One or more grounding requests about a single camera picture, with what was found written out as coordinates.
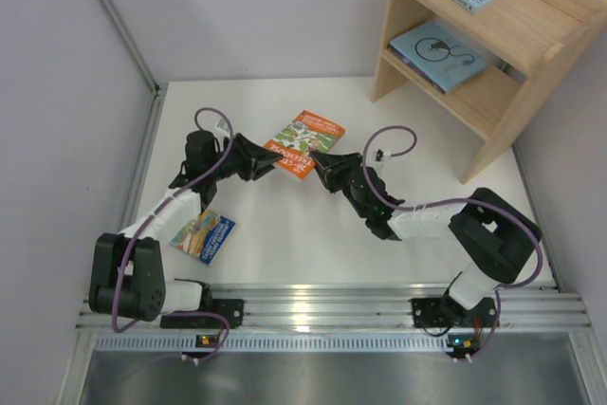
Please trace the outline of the light blue swan book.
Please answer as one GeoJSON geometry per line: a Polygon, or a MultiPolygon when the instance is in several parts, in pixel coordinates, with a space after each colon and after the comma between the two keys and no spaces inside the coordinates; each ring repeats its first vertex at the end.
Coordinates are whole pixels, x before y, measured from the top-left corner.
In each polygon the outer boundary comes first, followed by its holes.
{"type": "Polygon", "coordinates": [[[408,30],[393,38],[388,45],[419,66],[446,94],[488,67],[484,58],[435,22],[426,22],[408,30]]]}

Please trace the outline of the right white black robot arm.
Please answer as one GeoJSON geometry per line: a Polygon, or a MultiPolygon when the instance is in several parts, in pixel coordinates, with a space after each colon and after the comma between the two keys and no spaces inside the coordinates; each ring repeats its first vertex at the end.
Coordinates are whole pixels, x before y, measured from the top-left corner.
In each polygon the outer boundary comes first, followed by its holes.
{"type": "Polygon", "coordinates": [[[324,188],[342,193],[374,236],[389,241],[444,238],[469,256],[469,265],[432,309],[421,312],[417,327],[472,326],[476,318],[488,324],[481,302],[498,286],[514,284],[542,240],[534,222],[488,188],[476,189],[463,203],[398,211],[402,201],[386,192],[385,182],[362,164],[361,154],[314,151],[311,158],[324,188]]]}

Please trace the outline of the orange treehouse book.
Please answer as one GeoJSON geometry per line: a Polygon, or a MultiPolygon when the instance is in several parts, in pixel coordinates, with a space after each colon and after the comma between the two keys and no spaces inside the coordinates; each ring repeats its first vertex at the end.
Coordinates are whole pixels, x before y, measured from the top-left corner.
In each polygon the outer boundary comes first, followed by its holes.
{"type": "Polygon", "coordinates": [[[310,153],[328,153],[345,135],[345,129],[336,122],[303,110],[286,127],[270,138],[264,147],[279,153],[282,159],[275,163],[278,170],[295,181],[303,181],[315,168],[310,153]]]}

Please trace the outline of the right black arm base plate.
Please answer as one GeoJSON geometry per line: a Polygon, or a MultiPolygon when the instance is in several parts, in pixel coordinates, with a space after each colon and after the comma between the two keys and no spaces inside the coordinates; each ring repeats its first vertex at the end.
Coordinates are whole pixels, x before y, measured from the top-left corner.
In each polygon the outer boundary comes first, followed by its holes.
{"type": "Polygon", "coordinates": [[[414,298],[411,300],[414,327],[433,328],[490,328],[496,321],[497,307],[490,297],[483,298],[472,309],[466,309],[448,297],[414,298]]]}

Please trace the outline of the wooden two-tier shelf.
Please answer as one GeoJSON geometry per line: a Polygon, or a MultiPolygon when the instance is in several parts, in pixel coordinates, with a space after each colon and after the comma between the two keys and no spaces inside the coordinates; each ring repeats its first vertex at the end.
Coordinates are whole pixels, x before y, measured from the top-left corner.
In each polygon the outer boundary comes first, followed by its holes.
{"type": "Polygon", "coordinates": [[[509,149],[606,26],[606,0],[497,0],[476,14],[453,0],[387,0],[372,101],[413,83],[478,135],[467,183],[509,149]],[[442,94],[388,49],[431,20],[451,27],[488,59],[487,69],[442,94]]]}

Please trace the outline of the blue colourful picture book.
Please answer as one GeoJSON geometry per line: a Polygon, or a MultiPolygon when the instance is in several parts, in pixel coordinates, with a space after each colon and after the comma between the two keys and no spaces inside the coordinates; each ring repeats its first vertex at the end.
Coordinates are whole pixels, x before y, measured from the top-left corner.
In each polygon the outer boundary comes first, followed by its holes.
{"type": "Polygon", "coordinates": [[[170,245],[209,266],[226,244],[236,223],[219,212],[204,210],[186,224],[170,245]]]}

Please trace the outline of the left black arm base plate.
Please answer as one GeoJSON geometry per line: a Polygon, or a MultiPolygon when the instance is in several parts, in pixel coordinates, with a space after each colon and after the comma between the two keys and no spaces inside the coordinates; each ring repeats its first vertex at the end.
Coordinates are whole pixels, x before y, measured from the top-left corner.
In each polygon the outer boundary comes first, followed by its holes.
{"type": "MultiPolygon", "coordinates": [[[[213,299],[204,304],[200,311],[210,312],[224,317],[230,328],[242,325],[244,317],[244,301],[241,299],[213,299]]],[[[225,325],[219,320],[202,316],[163,316],[160,320],[162,329],[219,329],[225,325]]]]}

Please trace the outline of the dark purple galaxy book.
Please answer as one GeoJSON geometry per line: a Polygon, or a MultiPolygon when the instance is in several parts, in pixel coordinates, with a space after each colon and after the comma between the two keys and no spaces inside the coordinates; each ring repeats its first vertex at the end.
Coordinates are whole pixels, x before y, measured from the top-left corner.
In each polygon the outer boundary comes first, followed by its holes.
{"type": "Polygon", "coordinates": [[[388,45],[387,49],[395,55],[403,64],[408,66],[413,72],[415,72],[418,76],[424,79],[426,82],[430,83],[435,89],[437,89],[441,94],[446,94],[447,92],[436,83],[426,72],[424,72],[419,66],[413,63],[410,59],[405,57],[402,53],[400,53],[397,49],[395,49],[392,45],[388,45]]]}

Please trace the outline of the aluminium mounting rail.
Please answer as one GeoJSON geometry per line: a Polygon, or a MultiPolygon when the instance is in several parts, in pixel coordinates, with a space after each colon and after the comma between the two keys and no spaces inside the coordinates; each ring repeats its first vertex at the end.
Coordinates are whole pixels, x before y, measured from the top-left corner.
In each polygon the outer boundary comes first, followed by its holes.
{"type": "MultiPolygon", "coordinates": [[[[444,285],[213,285],[215,298],[241,299],[241,330],[320,333],[331,330],[412,331],[415,298],[438,297],[444,285]]],[[[503,332],[586,332],[582,297],[528,286],[500,292],[503,332]]]]}

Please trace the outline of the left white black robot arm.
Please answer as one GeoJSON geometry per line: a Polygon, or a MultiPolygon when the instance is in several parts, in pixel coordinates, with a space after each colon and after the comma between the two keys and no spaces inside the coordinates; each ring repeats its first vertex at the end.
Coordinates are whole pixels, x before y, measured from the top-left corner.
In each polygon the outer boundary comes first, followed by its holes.
{"type": "Polygon", "coordinates": [[[196,280],[166,279],[162,251],[209,207],[218,181],[234,175],[255,181],[282,158],[241,134],[224,140],[207,130],[187,135],[185,159],[161,200],[136,223],[97,239],[90,309],[109,315],[116,333],[161,315],[200,316],[209,311],[209,286],[196,280]]]}

